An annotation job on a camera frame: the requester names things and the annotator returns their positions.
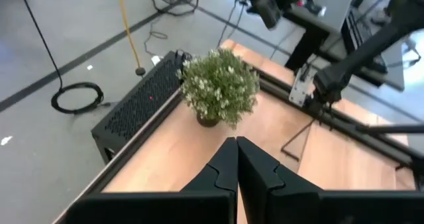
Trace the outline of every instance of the potted plant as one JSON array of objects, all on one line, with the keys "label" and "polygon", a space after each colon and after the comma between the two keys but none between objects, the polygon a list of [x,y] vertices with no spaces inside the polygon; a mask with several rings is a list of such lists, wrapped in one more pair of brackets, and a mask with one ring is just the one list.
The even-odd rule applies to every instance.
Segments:
[{"label": "potted plant", "polygon": [[259,77],[231,50],[212,50],[203,58],[184,62],[182,93],[204,127],[224,121],[235,129],[243,113],[252,113]]}]

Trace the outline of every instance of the table leg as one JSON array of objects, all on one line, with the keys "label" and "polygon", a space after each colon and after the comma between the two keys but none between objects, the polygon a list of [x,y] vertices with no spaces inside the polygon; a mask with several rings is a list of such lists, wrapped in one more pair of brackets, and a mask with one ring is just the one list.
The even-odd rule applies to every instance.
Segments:
[{"label": "table leg", "polygon": [[307,59],[316,51],[322,43],[328,38],[329,33],[319,28],[307,28],[302,39],[297,44],[289,60],[286,63],[286,68],[292,71],[300,69]]}]

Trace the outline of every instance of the wooden tabletop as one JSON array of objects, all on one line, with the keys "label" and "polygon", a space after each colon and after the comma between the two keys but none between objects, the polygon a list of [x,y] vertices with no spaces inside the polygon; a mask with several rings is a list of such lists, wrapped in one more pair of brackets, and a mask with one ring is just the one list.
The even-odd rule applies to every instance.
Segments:
[{"label": "wooden tabletop", "polygon": [[[257,68],[287,84],[293,73],[283,66],[231,41],[230,48]],[[209,162],[227,137],[244,136],[300,176],[323,189],[413,189],[409,170],[395,172],[396,163],[261,91],[254,113],[245,115],[235,130],[224,123],[205,128],[195,113],[181,102],[109,182],[103,192],[180,191]],[[335,109],[368,124],[388,123],[381,117],[347,101]],[[396,139],[407,145],[404,135]],[[297,162],[281,148],[300,158]],[[246,223],[241,195],[238,222]]]}]

